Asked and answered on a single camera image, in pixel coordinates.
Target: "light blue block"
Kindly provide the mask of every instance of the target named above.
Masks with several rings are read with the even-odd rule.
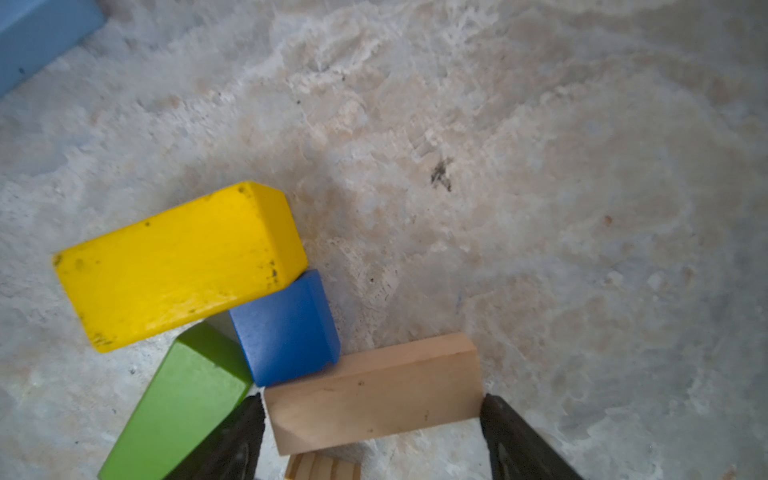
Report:
[[[230,309],[253,381],[270,386],[339,361],[341,344],[317,270]]]
[[[0,0],[0,95],[103,24],[93,0]]]

